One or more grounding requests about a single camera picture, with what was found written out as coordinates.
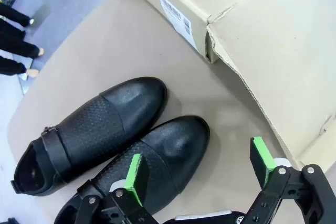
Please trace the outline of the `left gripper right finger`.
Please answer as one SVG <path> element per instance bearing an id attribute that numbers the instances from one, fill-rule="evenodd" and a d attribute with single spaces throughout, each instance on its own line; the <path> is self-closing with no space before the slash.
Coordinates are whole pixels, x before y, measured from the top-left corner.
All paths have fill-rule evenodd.
<path id="1" fill-rule="evenodd" d="M 284 199 L 293 199 L 305 223 L 335 223 L 335 194 L 316 164 L 302 170 L 277 165 L 262 137 L 250 140 L 250 161 L 261 191 L 245 215 L 246 223 L 271 223 Z"/>

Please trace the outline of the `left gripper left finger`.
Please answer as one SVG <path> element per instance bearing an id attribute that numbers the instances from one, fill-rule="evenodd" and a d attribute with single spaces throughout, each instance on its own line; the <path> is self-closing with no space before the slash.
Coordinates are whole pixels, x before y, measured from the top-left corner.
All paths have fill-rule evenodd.
<path id="1" fill-rule="evenodd" d="M 132 158 L 126 179 L 105 197 L 86 196 L 77 212 L 77 223 L 157 223 L 143 207 L 149 168 L 142 154 Z"/>

